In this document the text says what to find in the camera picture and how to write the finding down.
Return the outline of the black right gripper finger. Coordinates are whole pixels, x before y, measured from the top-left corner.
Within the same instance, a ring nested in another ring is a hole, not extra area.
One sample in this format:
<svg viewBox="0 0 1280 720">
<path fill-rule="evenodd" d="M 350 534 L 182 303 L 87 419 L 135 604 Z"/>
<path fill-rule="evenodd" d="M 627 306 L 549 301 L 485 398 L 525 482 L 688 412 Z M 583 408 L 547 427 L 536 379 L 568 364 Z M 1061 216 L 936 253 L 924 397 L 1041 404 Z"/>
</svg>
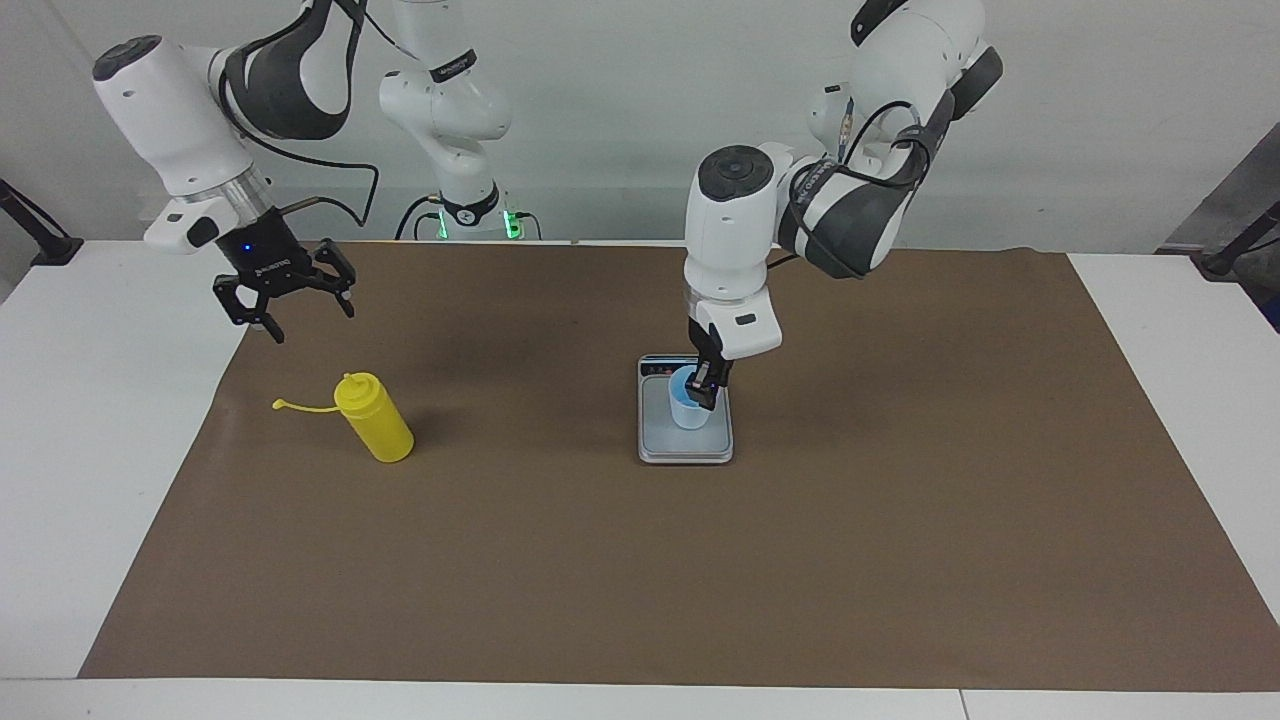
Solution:
<svg viewBox="0 0 1280 720">
<path fill-rule="evenodd" d="M 252 306 L 246 305 L 239 296 L 241 288 L 242 283 L 239 278 L 215 278 L 212 282 L 214 296 L 233 324 L 256 325 L 268 332 L 278 345 L 283 345 L 285 342 L 285 333 L 268 310 L 270 299 L 266 295 L 257 293 L 255 304 Z"/>
<path fill-rule="evenodd" d="M 340 251 L 339 245 L 333 240 L 321 240 L 308 258 L 311 265 L 310 273 L 305 277 L 305 286 L 332 295 L 344 315 L 355 318 L 351 290 L 357 281 L 356 269 Z"/>
</svg>

